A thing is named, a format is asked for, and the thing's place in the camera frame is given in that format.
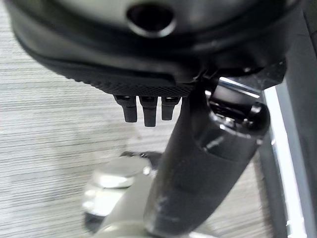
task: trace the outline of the chrome surface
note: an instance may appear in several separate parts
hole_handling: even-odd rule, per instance
[[[138,156],[121,156],[97,168],[85,186],[83,209],[92,215],[108,216],[136,176],[145,172],[152,175],[150,163]]]
[[[121,30],[129,31],[126,18],[130,6],[144,3],[144,0],[58,0],[60,4],[83,17]],[[160,0],[175,14],[176,27],[173,34],[196,32],[231,20],[243,13],[258,0]],[[166,34],[172,26],[161,34]]]
[[[138,156],[122,156],[97,168],[91,183],[102,188],[125,188],[134,182],[134,176],[141,174],[150,163]]]
[[[140,221],[125,221],[113,223],[101,229],[95,238],[153,238],[144,230],[144,224]],[[183,238],[216,238],[199,232],[191,232]]]

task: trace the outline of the textured rubber edge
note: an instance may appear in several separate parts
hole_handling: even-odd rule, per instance
[[[51,59],[29,49],[15,34],[21,47],[46,68],[106,93],[125,96],[187,97],[195,84],[176,84],[168,74],[154,74],[108,66]]]

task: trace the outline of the black plastic tab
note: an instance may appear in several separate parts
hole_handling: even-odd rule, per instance
[[[175,106],[180,97],[162,97],[162,120],[172,120]]]
[[[114,95],[114,99],[120,106],[122,106],[125,121],[137,122],[136,97]]]
[[[156,125],[157,116],[157,97],[139,97],[140,103],[143,107],[144,126],[154,127]]]

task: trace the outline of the gray carpet floor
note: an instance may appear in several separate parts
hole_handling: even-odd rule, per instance
[[[125,123],[112,95],[26,55],[0,1],[0,237],[91,237],[81,199],[93,169],[125,150],[163,151],[178,114],[162,121],[158,110],[157,127],[146,128],[138,107],[139,121]],[[271,237],[254,166],[210,217],[214,235]]]

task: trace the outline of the round hole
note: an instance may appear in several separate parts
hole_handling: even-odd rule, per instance
[[[127,20],[134,33],[148,38],[167,36],[175,28],[173,12],[168,7],[156,3],[130,7],[127,11]]]

